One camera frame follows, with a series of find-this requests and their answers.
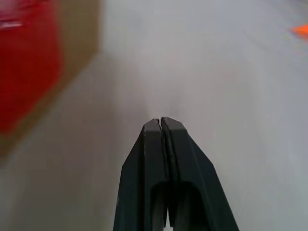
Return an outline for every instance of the white surface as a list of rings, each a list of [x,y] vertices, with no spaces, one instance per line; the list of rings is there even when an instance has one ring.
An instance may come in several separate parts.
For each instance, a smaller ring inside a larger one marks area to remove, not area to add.
[[[112,230],[121,165],[143,123],[167,115],[214,163],[241,231],[307,230],[308,42],[289,31],[307,10],[107,0],[104,55],[3,171],[1,230]]]

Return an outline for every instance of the cardboard box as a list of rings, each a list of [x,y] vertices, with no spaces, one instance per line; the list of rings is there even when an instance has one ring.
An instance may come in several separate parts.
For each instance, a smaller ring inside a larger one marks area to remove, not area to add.
[[[100,0],[56,0],[64,69],[60,80],[9,134],[0,135],[0,156],[6,157],[47,112],[56,96],[91,61],[99,47]]]

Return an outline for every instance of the gray floor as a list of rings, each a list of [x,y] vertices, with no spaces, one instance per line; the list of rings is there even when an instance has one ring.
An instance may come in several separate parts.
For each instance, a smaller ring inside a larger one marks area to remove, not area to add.
[[[108,0],[102,54],[0,176],[1,230],[112,230],[120,169],[146,121],[184,123],[242,231],[307,230],[304,0]]]

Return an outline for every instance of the brown cardboard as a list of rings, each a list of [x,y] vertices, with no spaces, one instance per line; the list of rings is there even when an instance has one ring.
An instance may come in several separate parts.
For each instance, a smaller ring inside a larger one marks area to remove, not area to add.
[[[56,0],[64,69],[58,83],[10,134],[0,135],[0,156],[8,154],[48,110],[65,86],[98,51],[100,0]]]

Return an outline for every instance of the red packaging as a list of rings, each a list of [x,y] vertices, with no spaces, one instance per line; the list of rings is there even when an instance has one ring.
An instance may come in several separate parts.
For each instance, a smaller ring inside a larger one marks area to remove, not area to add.
[[[9,132],[60,76],[53,2],[14,2],[0,8],[0,132]]]

